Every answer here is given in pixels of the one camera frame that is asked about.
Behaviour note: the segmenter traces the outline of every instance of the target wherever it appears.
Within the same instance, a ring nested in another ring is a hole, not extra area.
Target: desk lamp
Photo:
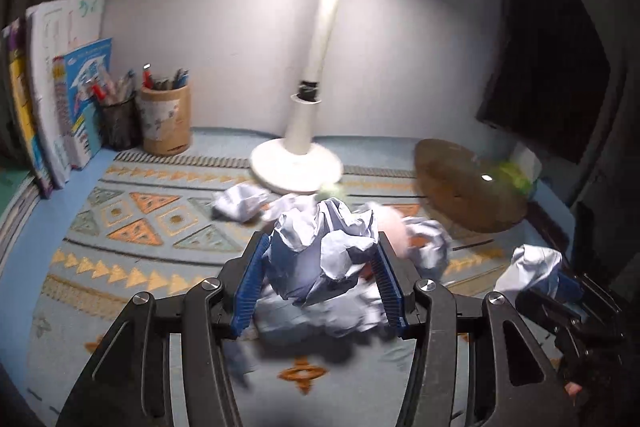
[[[342,177],[342,163],[330,150],[312,142],[324,57],[334,28],[339,0],[320,0],[316,27],[298,93],[284,138],[258,145],[251,153],[251,168],[275,192],[311,194],[323,184]]]

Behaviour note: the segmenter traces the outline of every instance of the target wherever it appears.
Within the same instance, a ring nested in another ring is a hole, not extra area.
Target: white crumpled paper
[[[377,243],[372,210],[351,214],[335,198],[318,203],[316,214],[293,208],[271,233],[263,256],[266,277],[280,297],[296,305],[326,301],[356,285]]]
[[[318,333],[343,337],[354,331],[369,331],[385,325],[386,315],[376,283],[358,279],[346,293],[305,307],[282,300],[267,285],[256,303],[254,320],[261,338],[290,344]]]
[[[562,254],[558,250],[522,245],[513,251],[511,265],[495,282],[494,290],[502,293],[512,304],[523,290],[535,287],[546,295],[556,296],[558,269]]]
[[[269,195],[265,188],[241,183],[225,190],[212,206],[229,219],[244,223],[260,212]]]
[[[262,220],[275,221],[284,212],[297,208],[300,212],[309,212],[314,214],[318,210],[315,196],[299,196],[298,194],[286,194],[285,196],[273,201],[262,213]]]
[[[439,281],[449,266],[449,234],[435,219],[405,217],[409,237],[421,237],[429,242],[424,247],[409,247],[407,257],[415,264],[418,273],[425,279]]]

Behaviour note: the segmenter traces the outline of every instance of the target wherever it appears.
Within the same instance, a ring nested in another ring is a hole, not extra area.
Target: lamp base
[[[284,148],[283,139],[270,140],[252,151],[250,161],[256,177],[278,194],[313,194],[342,178],[340,158],[317,143],[298,155]]]

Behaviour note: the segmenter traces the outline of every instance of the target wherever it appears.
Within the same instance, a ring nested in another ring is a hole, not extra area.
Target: pen holder
[[[191,86],[157,91],[143,87],[139,109],[143,148],[157,156],[173,156],[191,145]]]
[[[105,145],[114,151],[137,147],[142,142],[135,97],[113,105],[98,105]]]

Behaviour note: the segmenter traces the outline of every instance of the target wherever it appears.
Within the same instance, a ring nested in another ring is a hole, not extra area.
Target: green object
[[[529,178],[527,178],[527,176],[523,174],[520,168],[513,162],[503,162],[498,165],[498,176],[508,181],[518,190],[518,192],[527,197],[533,189],[533,183],[531,183]]]

